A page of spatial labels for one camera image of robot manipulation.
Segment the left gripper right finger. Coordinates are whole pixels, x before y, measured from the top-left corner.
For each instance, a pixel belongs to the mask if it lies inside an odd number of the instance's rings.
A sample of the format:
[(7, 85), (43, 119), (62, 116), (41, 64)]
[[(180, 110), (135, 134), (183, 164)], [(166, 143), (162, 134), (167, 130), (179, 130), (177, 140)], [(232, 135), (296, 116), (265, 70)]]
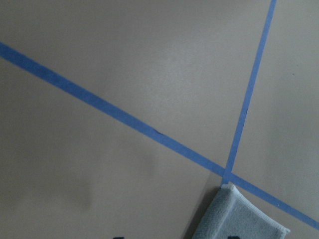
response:
[(227, 239), (240, 239), (240, 237), (237, 235), (229, 235)]

